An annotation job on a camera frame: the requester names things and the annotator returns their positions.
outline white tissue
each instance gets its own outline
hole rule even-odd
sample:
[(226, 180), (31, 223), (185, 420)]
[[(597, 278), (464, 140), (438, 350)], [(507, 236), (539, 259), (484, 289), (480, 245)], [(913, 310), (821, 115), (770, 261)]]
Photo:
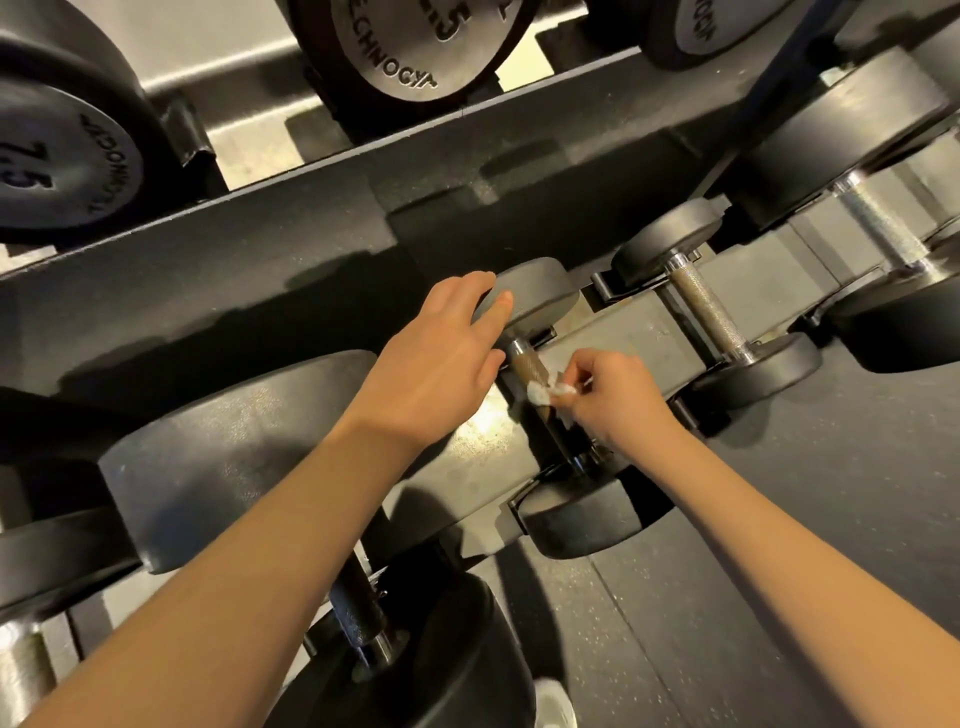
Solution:
[(535, 407), (549, 407), (551, 397), (575, 394), (577, 394), (576, 388), (558, 382), (556, 374), (550, 375), (548, 386), (543, 386), (538, 381), (527, 384), (527, 400)]

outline black rubber weight plate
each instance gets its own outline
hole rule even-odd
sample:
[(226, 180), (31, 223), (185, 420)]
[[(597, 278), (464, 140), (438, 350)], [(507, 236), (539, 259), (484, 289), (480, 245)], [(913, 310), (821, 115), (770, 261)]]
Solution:
[(948, 277), (888, 277), (851, 293), (827, 313), (864, 369), (913, 372), (960, 361), (960, 240), (934, 255)]
[(113, 508), (96, 508), (0, 533), (0, 622), (46, 619), (140, 565)]
[(539, 257), (498, 274), (496, 285), (477, 306), (473, 320), (486, 313), (503, 291), (514, 294), (514, 311), (500, 338), (501, 344), (543, 333), (560, 321), (580, 297), (580, 289), (559, 260)]
[(587, 479), (560, 466), (542, 476), (515, 510), (540, 553), (575, 559), (629, 539), (672, 507), (653, 481), (634, 468)]
[(357, 658), (341, 635), (316, 645), (317, 655), (284, 691), (266, 728), (534, 724), (530, 672), (480, 579), (458, 577), (426, 619), (399, 626), (410, 633), (410, 642), (390, 669), (367, 682), (351, 679)]
[(66, 0), (5, 0), (0, 63), (5, 242), (96, 237), (160, 207), (179, 165), (130, 66), (92, 21)]
[(689, 200), (624, 243), (613, 256), (612, 267), (626, 285), (639, 285), (663, 273), (672, 254), (688, 254), (706, 243), (722, 224), (723, 215), (709, 200)]
[(334, 113), (375, 128), (458, 108), (514, 49), (539, 4), (289, 0), (289, 11)]
[[(661, 68), (699, 65), (753, 33), (791, 0), (590, 0), (602, 22), (632, 28), (635, 41)], [(622, 29), (611, 29), (622, 36)]]
[(128, 435), (100, 470), (152, 573), (186, 562), (334, 426), (373, 366), (340, 352), (251, 379)]
[(729, 364), (690, 384), (691, 405), (707, 412), (729, 412), (773, 397), (812, 375), (823, 363), (820, 350), (803, 333), (791, 333), (754, 347), (758, 362)]

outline dumbbell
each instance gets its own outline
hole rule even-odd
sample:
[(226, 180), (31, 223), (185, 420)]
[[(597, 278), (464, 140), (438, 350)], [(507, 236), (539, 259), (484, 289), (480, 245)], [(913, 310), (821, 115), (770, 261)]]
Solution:
[[(188, 562), (293, 470), (346, 410), (374, 361), (354, 351), (302, 362), (116, 443), (100, 468), (147, 569), (163, 573)], [(324, 725), (445, 728), (469, 717), (531, 728), (532, 679), (489, 588), (461, 574), (441, 591), (421, 603), (400, 585), (383, 602), (356, 557), (347, 560), (330, 590), (339, 631), (313, 643), (306, 684), (295, 691), (323, 706)]]
[(0, 504), (0, 725), (12, 728), (57, 684), (40, 625), (140, 562), (115, 509), (24, 522), (11, 486)]
[[(546, 386), (549, 374), (531, 340), (549, 331), (570, 311), (580, 290), (559, 260), (537, 258), (500, 273), (493, 290), (477, 307), (474, 320), (502, 291), (514, 294), (514, 310), (496, 346), (507, 354), (507, 369), (524, 391), (531, 382)], [(567, 427), (553, 407), (536, 409), (564, 463), (521, 489), (511, 506), (543, 555), (569, 559), (595, 553), (633, 536), (662, 515), (658, 512), (652, 520), (642, 522), (624, 478), (639, 491), (645, 489), (651, 500), (665, 500), (651, 481), (592, 443), (578, 425)]]
[(872, 372), (904, 372), (960, 359), (958, 250), (931, 252), (863, 184), (931, 140), (956, 104), (900, 48), (836, 78), (731, 169), (724, 189), (762, 230), (821, 195), (833, 195), (889, 261), (889, 276), (853, 290), (825, 314)]
[(279, 0), (334, 116), (371, 133), (460, 107), (540, 0)]
[(67, 0), (0, 4), (0, 57), (0, 241), (83, 242), (199, 189), (130, 65)]
[(590, 26), (609, 43), (633, 43), (660, 68), (700, 65), (767, 23), (791, 0), (588, 0)]
[(729, 412), (773, 397), (820, 368), (819, 350), (805, 334), (754, 344), (690, 260), (720, 230), (723, 216), (703, 198), (690, 200), (648, 225), (617, 251), (612, 267), (628, 286), (663, 274), (672, 283), (722, 362), (688, 385), (684, 400), (704, 413)]

